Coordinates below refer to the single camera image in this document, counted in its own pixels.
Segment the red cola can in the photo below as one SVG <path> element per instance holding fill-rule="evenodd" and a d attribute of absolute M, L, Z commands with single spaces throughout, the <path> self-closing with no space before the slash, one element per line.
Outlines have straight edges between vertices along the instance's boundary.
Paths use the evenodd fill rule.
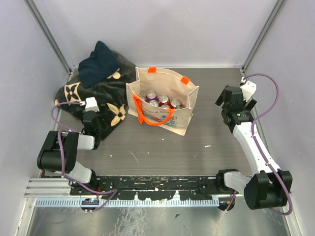
<path fill-rule="evenodd" d="M 174 98 L 174 99 L 172 99 L 172 100 L 170 101 L 170 107 L 171 107 L 172 109 L 179 110 L 179 109 L 182 108 L 182 103 L 181 103 L 181 101 L 180 101 L 179 99 Z"/>
<path fill-rule="evenodd" d="M 164 105 L 164 104 L 166 104 L 166 105 L 170 104 L 169 97 L 166 94 L 161 94 L 158 97 L 158 102 L 159 102 L 159 106 Z"/>

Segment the beige canvas tote bag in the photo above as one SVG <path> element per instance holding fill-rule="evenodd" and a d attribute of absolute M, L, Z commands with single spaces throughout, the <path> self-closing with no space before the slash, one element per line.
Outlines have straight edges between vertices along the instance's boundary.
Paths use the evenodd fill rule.
<path fill-rule="evenodd" d="M 199 86 L 187 76 L 158 67 L 136 67 L 136 81 L 126 84 L 128 113 L 140 124 L 159 126 L 185 135 Z"/>

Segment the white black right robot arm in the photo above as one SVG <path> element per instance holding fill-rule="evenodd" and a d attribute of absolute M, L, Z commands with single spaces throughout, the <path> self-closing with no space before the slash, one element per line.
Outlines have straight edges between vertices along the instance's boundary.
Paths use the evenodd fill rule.
<path fill-rule="evenodd" d="M 256 104 L 252 99 L 255 91 L 256 85 L 250 82 L 240 87 L 225 86 L 216 101 L 222 108 L 224 124 L 241 145 L 252 172 L 252 177 L 247 177 L 236 169 L 219 170 L 216 188 L 223 194 L 230 190 L 242 194 L 252 210 L 291 206 L 289 193 L 293 177 L 273 160 L 251 115 Z"/>

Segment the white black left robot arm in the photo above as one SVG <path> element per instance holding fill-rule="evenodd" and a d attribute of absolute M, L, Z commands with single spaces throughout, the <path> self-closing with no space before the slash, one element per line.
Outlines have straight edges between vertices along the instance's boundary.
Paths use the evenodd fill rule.
<path fill-rule="evenodd" d="M 88 195 L 97 192 L 99 181 L 92 169 L 77 161 L 78 150 L 94 150 L 99 147 L 100 121 L 98 113 L 83 113 L 83 133 L 49 131 L 37 158 L 39 169 L 57 173 L 81 186 Z"/>

